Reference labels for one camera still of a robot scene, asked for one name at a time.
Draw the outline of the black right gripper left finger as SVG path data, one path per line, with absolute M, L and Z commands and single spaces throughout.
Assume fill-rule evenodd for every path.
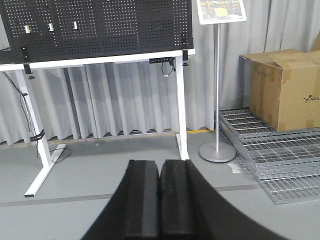
M 159 239 L 158 190 L 156 163 L 130 160 L 116 191 L 82 239 Z

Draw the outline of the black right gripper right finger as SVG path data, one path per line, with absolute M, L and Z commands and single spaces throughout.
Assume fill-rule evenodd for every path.
M 160 174 L 163 240 L 282 240 L 229 203 L 191 160 L 167 159 Z

